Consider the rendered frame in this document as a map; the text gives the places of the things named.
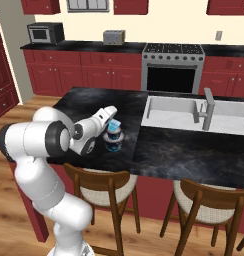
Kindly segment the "red wall cupboard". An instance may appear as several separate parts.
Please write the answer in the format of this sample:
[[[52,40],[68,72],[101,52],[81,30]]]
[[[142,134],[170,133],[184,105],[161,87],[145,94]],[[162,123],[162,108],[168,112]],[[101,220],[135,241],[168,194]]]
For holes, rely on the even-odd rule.
[[[114,0],[115,15],[147,15],[149,0]]]
[[[25,14],[58,14],[60,12],[59,0],[21,0]]]
[[[208,0],[207,15],[244,15],[244,0]]]

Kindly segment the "grey sink tap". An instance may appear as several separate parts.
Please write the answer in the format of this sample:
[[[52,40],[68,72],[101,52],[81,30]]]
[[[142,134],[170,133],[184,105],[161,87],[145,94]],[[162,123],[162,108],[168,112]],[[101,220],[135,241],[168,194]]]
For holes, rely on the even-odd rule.
[[[202,110],[195,111],[194,122],[199,123],[200,122],[199,118],[203,117],[204,121],[203,121],[202,130],[208,131],[210,128],[210,124],[211,124],[211,120],[214,112],[215,101],[210,88],[205,87],[204,93],[206,97],[206,111],[205,112],[203,112]]]

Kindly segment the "white sink basin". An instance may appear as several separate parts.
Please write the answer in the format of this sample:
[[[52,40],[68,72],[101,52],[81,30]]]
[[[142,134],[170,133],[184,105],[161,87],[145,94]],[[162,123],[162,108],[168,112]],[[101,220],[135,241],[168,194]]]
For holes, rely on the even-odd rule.
[[[149,96],[142,126],[202,131],[204,118],[194,122],[194,112],[207,106],[205,99]],[[209,132],[244,135],[244,102],[215,101]]]

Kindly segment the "silver toaster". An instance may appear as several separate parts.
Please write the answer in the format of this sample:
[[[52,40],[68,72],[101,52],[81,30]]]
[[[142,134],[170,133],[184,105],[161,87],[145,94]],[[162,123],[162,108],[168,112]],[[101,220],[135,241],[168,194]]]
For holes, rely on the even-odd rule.
[[[124,30],[106,30],[103,32],[103,43],[105,45],[123,45],[124,42]]]

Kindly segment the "large dark blue yogurt container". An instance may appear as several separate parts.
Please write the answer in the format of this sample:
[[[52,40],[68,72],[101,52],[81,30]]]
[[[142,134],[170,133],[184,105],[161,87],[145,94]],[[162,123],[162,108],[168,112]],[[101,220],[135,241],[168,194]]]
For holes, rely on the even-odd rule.
[[[120,128],[117,128],[116,130],[107,130],[103,135],[105,147],[111,152],[118,152],[121,150],[124,138],[125,135]]]

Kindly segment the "black and silver microwave oven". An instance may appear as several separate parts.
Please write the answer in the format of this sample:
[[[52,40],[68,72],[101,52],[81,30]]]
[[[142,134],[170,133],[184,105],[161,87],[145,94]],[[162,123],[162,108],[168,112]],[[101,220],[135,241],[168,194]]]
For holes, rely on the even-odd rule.
[[[37,22],[27,25],[32,43],[58,44],[65,40],[62,23]]]

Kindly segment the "red tall cupboard unit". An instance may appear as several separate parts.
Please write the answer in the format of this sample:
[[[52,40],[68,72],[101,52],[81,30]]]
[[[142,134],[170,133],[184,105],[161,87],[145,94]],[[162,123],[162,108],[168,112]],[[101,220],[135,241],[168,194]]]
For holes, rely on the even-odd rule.
[[[19,103],[0,33],[0,117]]]

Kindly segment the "red lower cupboard run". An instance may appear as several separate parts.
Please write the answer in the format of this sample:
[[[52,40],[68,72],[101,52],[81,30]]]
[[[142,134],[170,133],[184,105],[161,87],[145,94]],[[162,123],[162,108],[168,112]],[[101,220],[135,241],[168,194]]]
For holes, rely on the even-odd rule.
[[[141,55],[23,50],[33,92],[64,96],[72,87],[140,90]]]
[[[244,58],[207,56],[199,94],[208,87],[214,96],[244,98]]]

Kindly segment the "silver stove with oven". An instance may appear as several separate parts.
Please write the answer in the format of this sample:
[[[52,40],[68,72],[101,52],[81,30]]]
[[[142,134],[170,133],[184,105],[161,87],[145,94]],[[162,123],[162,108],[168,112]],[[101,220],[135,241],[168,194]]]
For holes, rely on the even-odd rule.
[[[141,89],[197,95],[204,59],[199,44],[147,43],[142,52]]]

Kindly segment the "red kitchen island base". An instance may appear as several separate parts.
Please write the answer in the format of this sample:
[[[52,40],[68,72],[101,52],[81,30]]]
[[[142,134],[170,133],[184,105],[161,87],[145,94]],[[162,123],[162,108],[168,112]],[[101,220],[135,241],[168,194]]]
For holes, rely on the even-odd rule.
[[[64,167],[56,164],[51,164],[51,166],[63,181],[66,192],[74,195],[73,182],[65,173]],[[35,236],[39,242],[45,243],[49,236],[49,231],[44,216],[33,208],[31,200],[23,193],[17,182],[16,185],[31,221]],[[136,188],[140,217],[163,220],[173,190],[172,180],[138,176]],[[238,231],[244,234],[244,211]]]

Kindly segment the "small light blue yogurt container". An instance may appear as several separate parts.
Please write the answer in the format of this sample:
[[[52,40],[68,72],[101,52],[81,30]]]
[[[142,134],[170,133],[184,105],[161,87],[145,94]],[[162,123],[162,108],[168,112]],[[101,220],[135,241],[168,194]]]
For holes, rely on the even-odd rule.
[[[117,128],[119,128],[121,125],[121,122],[115,119],[112,119],[109,123],[108,123],[108,131],[111,132],[115,132]]]

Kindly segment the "grey glass-front wall cupboard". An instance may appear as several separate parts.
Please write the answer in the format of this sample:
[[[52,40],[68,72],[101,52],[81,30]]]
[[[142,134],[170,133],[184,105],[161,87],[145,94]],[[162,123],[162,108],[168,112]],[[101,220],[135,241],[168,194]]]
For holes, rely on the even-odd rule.
[[[66,0],[69,12],[108,12],[109,0]]]

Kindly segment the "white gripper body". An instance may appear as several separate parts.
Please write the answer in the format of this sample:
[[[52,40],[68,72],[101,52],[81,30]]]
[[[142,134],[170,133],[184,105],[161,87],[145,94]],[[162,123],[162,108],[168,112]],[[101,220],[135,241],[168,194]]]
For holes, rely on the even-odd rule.
[[[104,108],[104,120],[108,123],[117,113],[117,108],[115,106],[108,106]]]

